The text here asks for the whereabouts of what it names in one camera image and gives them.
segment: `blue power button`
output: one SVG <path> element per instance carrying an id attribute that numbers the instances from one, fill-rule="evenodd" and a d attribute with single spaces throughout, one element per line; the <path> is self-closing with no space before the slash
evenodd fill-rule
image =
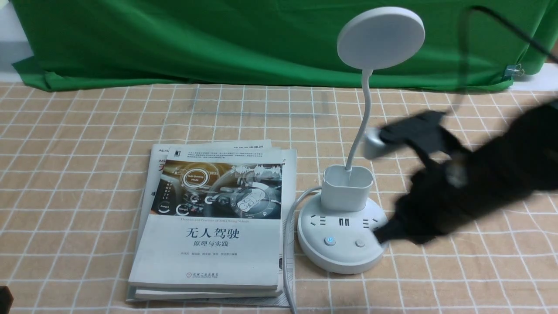
<path id="1" fill-rule="evenodd" d="M 333 239 L 333 237 L 327 237 L 324 239 L 324 242 L 326 245 L 328 246 L 334 246 L 335 245 L 335 239 Z"/>

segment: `white cable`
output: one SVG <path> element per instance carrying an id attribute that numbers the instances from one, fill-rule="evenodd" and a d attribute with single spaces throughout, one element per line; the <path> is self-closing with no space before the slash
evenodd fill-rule
<path id="1" fill-rule="evenodd" d="M 314 191 L 317 191 L 317 190 L 320 190 L 320 189 L 321 189 L 321 187 L 309 188 L 308 190 L 304 191 L 304 193 L 292 204 L 292 206 L 289 209 L 288 214 L 287 214 L 287 219 L 286 219 L 287 224 L 285 226 L 285 229 L 283 230 L 283 289 L 285 290 L 285 295 L 287 296 L 288 306 L 291 309 L 292 314 L 297 314 L 297 309 L 296 309 L 295 300 L 293 299 L 292 294 L 291 294 L 291 285 L 289 284 L 288 274 L 287 274 L 287 252 L 288 252 L 287 247 L 288 247 L 288 244 L 289 244 L 289 238 L 288 238 L 289 232 L 288 232 L 288 230 L 290 230 L 290 228 L 291 228 L 291 222 L 292 222 L 292 219 L 294 218 L 294 213 L 295 213 L 296 207 L 299 206 L 300 202 L 302 202 L 302 200 L 306 196 L 308 196 L 310 193 L 312 193 Z M 294 230 L 293 230 L 292 236 L 293 236 L 293 241 L 295 241 Z M 295 253 L 293 252 L 292 254 L 293 254 L 292 259 L 293 259 L 293 263 L 294 263 L 295 262 L 295 256 L 294 256 Z"/>

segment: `publisher logo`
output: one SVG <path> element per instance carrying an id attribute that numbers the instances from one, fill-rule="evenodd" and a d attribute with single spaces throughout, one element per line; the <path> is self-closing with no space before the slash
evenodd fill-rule
<path id="1" fill-rule="evenodd" d="M 219 278 L 218 273 L 187 273 L 188 278 Z"/>

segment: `lamp base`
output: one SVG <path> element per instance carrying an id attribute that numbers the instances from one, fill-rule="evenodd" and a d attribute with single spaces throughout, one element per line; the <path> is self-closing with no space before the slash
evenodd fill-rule
<path id="1" fill-rule="evenodd" d="M 359 274 L 372 268 L 387 249 L 372 233 L 387 222 L 386 214 L 370 198 L 360 211 L 327 210 L 321 195 L 300 210 L 297 231 L 303 252 L 331 273 Z"/>

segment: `green backdrop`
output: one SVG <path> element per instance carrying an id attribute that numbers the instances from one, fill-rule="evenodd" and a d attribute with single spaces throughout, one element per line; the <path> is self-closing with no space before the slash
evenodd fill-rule
<path id="1" fill-rule="evenodd" d="M 462 8 L 489 6 L 549 49 L 556 0 L 13 0 L 35 56 L 15 64 L 46 91 L 150 83 L 358 87 L 336 54 L 355 15 L 401 6 L 423 19 L 426 40 L 410 60 L 376 71 L 375 88 L 453 89 Z M 468 85 L 503 89 L 508 65 L 537 73 L 545 57 L 482 13 L 471 21 Z"/>

